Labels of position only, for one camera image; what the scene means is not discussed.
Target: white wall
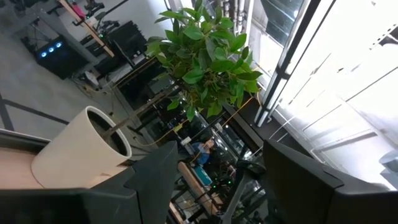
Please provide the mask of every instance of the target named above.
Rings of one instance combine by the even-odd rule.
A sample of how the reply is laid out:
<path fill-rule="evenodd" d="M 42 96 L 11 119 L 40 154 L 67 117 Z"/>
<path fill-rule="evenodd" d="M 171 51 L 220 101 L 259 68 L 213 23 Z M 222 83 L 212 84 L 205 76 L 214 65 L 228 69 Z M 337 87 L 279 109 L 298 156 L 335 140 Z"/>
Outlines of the white wall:
<path fill-rule="evenodd" d="M 97 2 L 102 2 L 105 8 L 98 11 L 107 11 L 117 5 L 121 0 L 97 0 Z M 79 3 L 79 6 L 83 11 L 85 1 Z M 125 2 L 122 6 L 115 9 L 113 12 L 108 14 L 105 20 L 118 20 L 121 25 L 128 21 L 133 21 L 133 23 L 138 25 L 145 38 L 151 36 L 165 37 L 165 29 L 172 29 L 172 23 L 170 21 L 163 21 L 158 24 L 154 24 L 155 20 L 159 18 L 159 13 L 166 11 L 166 5 L 162 0 L 129 0 Z M 68 29 L 69 33 L 73 35 L 76 39 L 80 40 L 87 35 L 84 28 L 80 26 L 75 26 L 72 24 L 74 19 L 69 13 L 63 13 L 60 16 L 65 27 Z"/>
<path fill-rule="evenodd" d="M 289 122 L 289 133 L 319 160 L 390 189 L 397 186 L 381 175 L 379 159 L 398 150 L 398 45 L 372 43 L 393 24 L 394 8 L 337 1 L 274 114 Z"/>

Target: gray floor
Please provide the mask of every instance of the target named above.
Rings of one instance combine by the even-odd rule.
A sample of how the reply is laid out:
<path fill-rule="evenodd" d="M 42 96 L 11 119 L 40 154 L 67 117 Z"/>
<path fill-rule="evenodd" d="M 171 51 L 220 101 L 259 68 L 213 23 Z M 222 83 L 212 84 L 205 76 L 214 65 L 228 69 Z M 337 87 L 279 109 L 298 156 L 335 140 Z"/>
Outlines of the gray floor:
<path fill-rule="evenodd" d="M 61 80 L 37 65 L 31 54 L 18 40 L 3 34 L 0 34 L 0 68 L 0 95 L 3 100 L 15 102 L 65 121 L 72 120 L 88 105 L 95 106 L 106 113 L 113 111 L 115 121 L 125 118 L 128 111 L 131 111 L 118 91 L 115 92 L 119 99 L 111 93 L 87 94 L 81 91 L 75 82 Z M 6 111 L 13 128 L 20 133 L 53 139 L 65 127 L 65 124 L 14 106 L 6 105 Z M 130 125 L 135 127 L 139 124 L 139 120 L 135 119 Z M 4 128 L 4 121 L 1 119 L 0 128 Z M 130 144 L 135 146 L 153 141 L 146 132 L 144 132 L 144 137 L 137 136 L 139 143 L 133 139 L 134 134 L 128 129 L 123 128 L 123 133 Z M 133 149 L 135 156 L 132 159 L 141 159 L 143 154 L 144 152 Z"/>

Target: potted plant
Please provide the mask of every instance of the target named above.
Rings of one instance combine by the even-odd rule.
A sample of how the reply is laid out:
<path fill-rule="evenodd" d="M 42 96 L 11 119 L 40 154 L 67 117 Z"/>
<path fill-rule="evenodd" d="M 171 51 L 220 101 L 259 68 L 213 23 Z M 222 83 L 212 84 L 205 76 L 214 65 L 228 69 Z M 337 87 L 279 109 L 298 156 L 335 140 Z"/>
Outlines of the potted plant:
<path fill-rule="evenodd" d="M 151 37 L 147 54 L 157 57 L 167 73 L 182 88 L 187 102 L 187 118 L 192 120 L 195 110 L 207 109 L 207 117 L 219 114 L 222 104 L 241 106 L 244 90 L 258 92 L 257 78 L 261 72 L 250 67 L 252 53 L 244 47 L 246 34 L 235 36 L 229 18 L 216 9 L 212 18 L 199 0 L 194 9 L 165 11 L 156 22 L 173 19 L 173 30 L 166 30 L 167 38 Z M 175 98 L 168 109 L 178 106 Z"/>
<path fill-rule="evenodd" d="M 230 31 L 233 22 L 221 16 L 220 8 L 212 18 L 199 0 L 194 9 L 160 15 L 156 22 L 173 19 L 173 30 L 165 31 L 166 39 L 151 37 L 147 54 L 157 57 L 175 83 L 118 124 L 94 107 L 85 108 L 32 162 L 33 175 L 44 187 L 82 187 L 130 158 L 131 148 L 120 128 L 177 85 L 190 121 L 195 110 L 216 115 L 224 103 L 240 107 L 245 90 L 258 91 L 256 80 L 262 74 L 250 67 L 252 53 L 243 48 L 246 34 L 235 36 Z M 178 104 L 175 98 L 168 110 Z"/>
<path fill-rule="evenodd" d="M 115 126 L 102 111 L 86 107 L 32 161 L 32 173 L 45 188 L 84 187 L 94 177 L 131 157 L 121 130 L 109 138 L 101 134 Z"/>

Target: white cylindrical pot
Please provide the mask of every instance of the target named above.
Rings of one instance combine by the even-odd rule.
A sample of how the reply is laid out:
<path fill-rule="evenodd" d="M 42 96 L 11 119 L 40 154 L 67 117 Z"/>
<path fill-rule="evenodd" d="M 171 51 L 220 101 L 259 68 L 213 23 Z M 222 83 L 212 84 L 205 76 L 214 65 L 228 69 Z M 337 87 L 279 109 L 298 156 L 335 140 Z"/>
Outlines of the white cylindrical pot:
<path fill-rule="evenodd" d="M 108 141 L 118 151 L 97 131 L 114 125 L 99 109 L 86 107 L 34 158 L 32 173 L 36 180 L 51 189 L 84 187 L 129 159 L 131 148 L 120 129 L 111 136 L 112 141 Z"/>

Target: plant stem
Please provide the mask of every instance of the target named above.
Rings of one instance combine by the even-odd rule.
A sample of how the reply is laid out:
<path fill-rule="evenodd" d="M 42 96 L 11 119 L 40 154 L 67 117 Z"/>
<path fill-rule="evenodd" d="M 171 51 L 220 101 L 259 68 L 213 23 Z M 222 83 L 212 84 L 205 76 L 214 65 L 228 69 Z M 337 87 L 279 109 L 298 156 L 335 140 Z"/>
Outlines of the plant stem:
<path fill-rule="evenodd" d="M 171 92 L 173 92 L 173 88 L 175 86 L 177 86 L 177 83 L 174 83 L 173 85 L 170 85 L 165 91 L 162 91 L 162 92 L 156 94 L 155 97 L 153 97 L 153 99 L 148 101 L 146 104 L 142 105 L 140 108 L 138 108 L 138 110 L 135 110 L 126 119 L 122 120 L 120 123 L 116 124 L 112 128 L 109 128 L 108 130 L 106 130 L 103 134 L 101 134 L 102 139 L 104 139 L 104 141 L 107 141 L 112 136 L 113 133 L 115 133 L 119 128 L 121 128 L 124 125 L 126 125 L 127 122 L 129 122 L 130 119 L 135 117 L 137 114 L 143 112 L 148 107 L 154 105 L 159 100 L 161 100 L 163 97 L 170 95 Z"/>

